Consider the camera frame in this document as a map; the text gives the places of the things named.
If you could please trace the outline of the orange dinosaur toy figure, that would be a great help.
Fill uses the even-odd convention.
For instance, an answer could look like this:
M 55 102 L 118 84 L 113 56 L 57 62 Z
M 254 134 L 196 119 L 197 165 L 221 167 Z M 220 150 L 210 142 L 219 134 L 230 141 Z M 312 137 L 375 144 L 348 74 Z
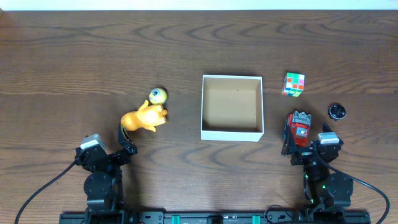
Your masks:
M 166 123 L 168 110 L 162 105 L 150 105 L 148 100 L 137 111 L 128 112 L 121 118 L 121 126 L 126 131 L 144 128 L 156 132 L 156 126 Z

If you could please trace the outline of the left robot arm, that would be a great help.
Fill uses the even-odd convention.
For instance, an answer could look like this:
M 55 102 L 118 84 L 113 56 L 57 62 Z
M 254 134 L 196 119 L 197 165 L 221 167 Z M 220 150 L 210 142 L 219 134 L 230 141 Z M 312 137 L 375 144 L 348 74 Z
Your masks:
M 91 172 L 84 183 L 87 196 L 85 223 L 135 223 L 135 214 L 124 204 L 121 166 L 131 162 L 137 153 L 136 145 L 123 125 L 118 128 L 118 143 L 122 149 L 108 154 L 98 134 L 86 136 L 75 149 L 75 162 Z

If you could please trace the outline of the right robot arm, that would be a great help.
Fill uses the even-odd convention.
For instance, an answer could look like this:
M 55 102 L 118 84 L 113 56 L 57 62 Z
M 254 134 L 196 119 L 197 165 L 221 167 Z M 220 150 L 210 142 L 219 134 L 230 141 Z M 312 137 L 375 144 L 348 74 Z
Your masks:
M 295 222 L 345 222 L 344 208 L 351 205 L 353 181 L 344 174 L 331 173 L 329 163 L 338 157 L 343 141 L 325 123 L 318 140 L 309 147 L 298 147 L 292 128 L 284 129 L 284 145 L 281 154 L 292 156 L 293 166 L 303 167 L 303 188 L 311 202 L 301 211 L 293 213 Z

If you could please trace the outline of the multicoloured puzzle cube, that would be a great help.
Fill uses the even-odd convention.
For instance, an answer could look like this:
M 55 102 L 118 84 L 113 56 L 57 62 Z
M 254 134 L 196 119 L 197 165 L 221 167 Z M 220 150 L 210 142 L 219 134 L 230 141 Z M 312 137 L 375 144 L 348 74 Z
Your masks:
M 305 75 L 288 72 L 284 78 L 282 94 L 298 97 L 304 89 Z

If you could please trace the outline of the black round lid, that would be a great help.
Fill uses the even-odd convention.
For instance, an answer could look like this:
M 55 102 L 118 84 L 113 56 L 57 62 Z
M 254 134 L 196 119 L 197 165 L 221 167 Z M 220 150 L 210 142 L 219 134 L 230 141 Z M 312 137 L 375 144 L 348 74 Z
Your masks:
M 344 119 L 346 116 L 345 107 L 339 103 L 333 103 L 328 109 L 328 115 L 335 121 Z

